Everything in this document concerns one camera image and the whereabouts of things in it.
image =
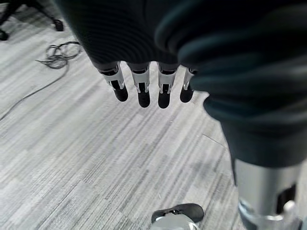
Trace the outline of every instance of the robotic hand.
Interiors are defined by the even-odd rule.
[[[121,101],[120,60],[189,69],[180,98],[210,94],[204,108],[221,122],[248,230],[307,228],[295,202],[307,157],[306,0],[54,1]],[[130,68],[146,107],[144,66]],[[159,67],[165,107],[177,68]]]

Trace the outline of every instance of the chair wheel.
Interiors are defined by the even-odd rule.
[[[9,38],[9,35],[3,30],[0,30],[0,41],[6,41],[8,40],[8,38]]]
[[[55,26],[56,31],[64,31],[64,25],[61,20],[54,19],[53,24]]]

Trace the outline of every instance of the gray carpet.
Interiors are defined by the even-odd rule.
[[[32,9],[5,27],[11,38],[0,43],[0,116],[65,71],[35,59],[50,44],[74,40],[68,28],[54,32]],[[243,230],[226,142],[202,108],[206,94],[180,102],[180,67],[170,106],[158,108],[152,63],[152,102],[144,109],[121,66],[129,92],[124,103],[82,52],[61,81],[0,123],[0,229],[147,230],[153,211],[194,202],[206,213],[202,230]],[[301,216],[306,189],[302,176]]]

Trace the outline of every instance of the office chair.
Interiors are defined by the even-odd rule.
[[[34,7],[39,12],[43,13],[47,18],[49,18],[53,22],[56,31],[64,30],[62,21],[55,19],[51,14],[47,13],[45,8],[37,0],[0,0],[0,3],[6,2],[8,2],[8,6],[0,17],[0,26],[3,25],[8,20],[8,18],[13,13],[15,13],[19,7],[21,7],[21,5],[25,4],[28,7]],[[0,29],[0,40],[5,41],[8,38],[9,35]]]

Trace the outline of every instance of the wire on floor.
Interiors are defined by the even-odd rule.
[[[76,50],[72,51],[72,49],[69,49],[69,47],[76,46]],[[48,66],[50,69],[61,69],[64,66],[66,66],[66,69],[64,73],[56,78],[51,83],[45,85],[44,87],[26,95],[22,99],[20,99],[18,102],[16,102],[1,118],[0,121],[2,121],[5,117],[7,117],[21,102],[23,102],[25,99],[33,96],[34,94],[44,90],[45,88],[53,85],[57,81],[61,80],[67,72],[69,71],[69,60],[76,58],[81,53],[81,46],[79,42],[66,42],[59,46],[56,45],[50,45],[46,49],[46,57],[47,59],[45,61],[36,60],[46,66]]]

